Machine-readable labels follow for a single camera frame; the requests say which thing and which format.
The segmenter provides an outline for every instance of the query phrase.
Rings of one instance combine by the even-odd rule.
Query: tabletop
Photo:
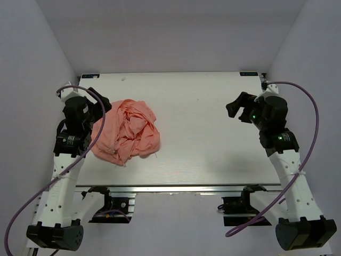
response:
[[[257,128],[237,119],[241,110],[236,118],[229,118],[225,108],[242,91],[260,94],[258,76],[239,72],[99,74],[81,78],[79,85],[93,87],[110,102],[145,101],[157,118],[161,147],[148,157],[133,157],[124,167],[90,152],[78,186],[279,183]]]

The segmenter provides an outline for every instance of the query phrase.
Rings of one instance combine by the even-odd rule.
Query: pink cloth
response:
[[[133,156],[145,156],[160,148],[160,133],[154,126],[156,117],[144,101],[120,100],[111,103],[105,116],[101,136],[91,149],[100,159],[123,166]],[[92,130],[94,139],[102,119]]]

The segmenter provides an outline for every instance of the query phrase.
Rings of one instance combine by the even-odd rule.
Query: crumpled fabric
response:
[[[133,156],[146,156],[160,148],[156,117],[144,101],[120,100],[111,103],[101,136],[92,147],[98,158],[123,166]],[[91,138],[97,136],[102,119],[93,125]]]

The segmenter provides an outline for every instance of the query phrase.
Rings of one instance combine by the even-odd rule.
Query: black label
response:
[[[82,78],[100,78],[100,74],[86,74],[82,75]]]
[[[239,72],[240,76],[258,76],[257,72]]]

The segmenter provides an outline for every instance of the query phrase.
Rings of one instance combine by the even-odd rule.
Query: gray wall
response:
[[[77,74],[268,70],[304,0],[37,0]]]
[[[308,182],[327,218],[341,227],[341,2],[310,0],[304,5],[269,71],[271,80],[286,80],[304,86],[320,110],[320,132],[305,171]],[[314,129],[314,109],[309,99],[289,85],[280,85],[289,104],[289,128],[296,134],[304,157]],[[341,255],[341,232],[331,240],[335,255]]]
[[[0,192],[1,228],[51,177],[53,145],[62,103],[55,90],[75,74],[34,0],[1,0],[0,8]],[[35,204],[10,233],[20,255]],[[0,255],[4,255],[0,246]]]

